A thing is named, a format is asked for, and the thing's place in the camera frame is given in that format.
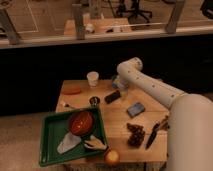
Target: wooden tabletop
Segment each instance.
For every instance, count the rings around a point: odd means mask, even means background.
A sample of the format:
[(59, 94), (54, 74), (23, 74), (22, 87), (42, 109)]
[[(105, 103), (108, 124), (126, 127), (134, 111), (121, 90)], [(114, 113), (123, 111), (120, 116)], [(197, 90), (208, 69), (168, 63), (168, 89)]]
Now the wooden tabletop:
[[(84, 25), (88, 23), (93, 24), (95, 29), (95, 34), (106, 33), (107, 30), (118, 27), (122, 29), (122, 32), (131, 32), (132, 29), (129, 25), (127, 18), (105, 18), (105, 19), (84, 19)], [(75, 24), (74, 20), (67, 20), (64, 35), (74, 36), (75, 35)]]
[[(90, 88), (87, 80), (67, 80), (64, 81), (62, 90), (69, 88), (80, 88), (81, 93), (75, 95), (60, 94), (56, 112), (69, 110), (61, 105), (65, 101), (75, 108), (90, 106), (89, 99), (98, 96), (101, 99), (100, 109), (104, 122), (105, 133), (110, 148), (116, 149), (120, 153), (121, 162), (158, 162), (166, 161), (167, 152), (167, 132), (159, 131), (156, 140), (151, 147), (146, 150), (145, 145), (156, 122), (161, 121), (169, 114), (168, 110), (146, 94), (143, 90), (131, 85), (121, 98), (106, 104), (104, 97), (115, 89), (111, 86), (110, 80), (99, 80), (97, 87)], [(136, 102), (141, 102), (145, 106), (145, 112), (130, 118), (126, 110)], [(127, 144), (130, 132), (126, 124), (139, 124), (144, 126), (146, 132), (145, 139), (139, 148), (132, 148)], [(99, 156), (81, 158), (73, 160), (71, 163), (102, 162)]]

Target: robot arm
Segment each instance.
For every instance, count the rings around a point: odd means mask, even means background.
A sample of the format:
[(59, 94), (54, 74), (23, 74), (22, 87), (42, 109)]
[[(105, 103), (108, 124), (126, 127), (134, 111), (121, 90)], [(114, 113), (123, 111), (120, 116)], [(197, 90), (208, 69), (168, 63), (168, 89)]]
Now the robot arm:
[(142, 88), (170, 110), (167, 171), (213, 171), (212, 101), (153, 79), (141, 69), (139, 58), (122, 62), (118, 78)]
[(122, 62), (117, 67), (119, 77), (122, 78), (122, 80), (131, 82), (142, 88), (166, 108), (170, 108), (176, 98), (185, 94), (182, 90), (141, 73), (141, 69), (142, 62), (139, 58), (132, 58)]

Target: wall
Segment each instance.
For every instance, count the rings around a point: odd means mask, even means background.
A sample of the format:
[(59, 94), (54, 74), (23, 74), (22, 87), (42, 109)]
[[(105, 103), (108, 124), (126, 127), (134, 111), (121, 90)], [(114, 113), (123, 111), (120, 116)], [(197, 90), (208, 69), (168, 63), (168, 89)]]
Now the wall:
[(213, 35), (0, 50), (1, 115), (54, 111), (64, 79), (102, 79), (140, 57), (143, 72), (188, 92), (213, 91)]

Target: red bowl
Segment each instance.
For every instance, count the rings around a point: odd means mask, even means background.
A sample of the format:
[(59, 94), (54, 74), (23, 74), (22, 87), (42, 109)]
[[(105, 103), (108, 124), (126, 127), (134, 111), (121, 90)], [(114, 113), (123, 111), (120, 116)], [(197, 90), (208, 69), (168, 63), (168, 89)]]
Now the red bowl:
[(69, 131), (73, 135), (84, 136), (92, 130), (93, 122), (94, 119), (91, 112), (77, 112), (69, 119)]

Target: knife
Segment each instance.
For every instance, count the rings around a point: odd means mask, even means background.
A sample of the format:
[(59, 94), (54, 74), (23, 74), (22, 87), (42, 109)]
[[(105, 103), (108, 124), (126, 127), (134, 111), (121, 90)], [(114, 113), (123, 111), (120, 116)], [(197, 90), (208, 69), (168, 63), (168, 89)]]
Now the knife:
[(156, 123), (154, 125), (154, 127), (152, 128), (152, 133), (149, 136), (149, 139), (146, 144), (146, 149), (148, 149), (152, 145), (153, 141), (155, 140), (155, 138), (157, 136), (157, 128), (159, 127), (159, 125), (160, 125), (160, 123)]
[(163, 129), (165, 127), (168, 127), (168, 116), (166, 116), (161, 122), (158, 122), (156, 123), (153, 128), (152, 128), (152, 133), (147, 141), (147, 144), (146, 144), (146, 149), (148, 149), (153, 141), (155, 140), (156, 136), (157, 136), (157, 132), (160, 130), (160, 129)]

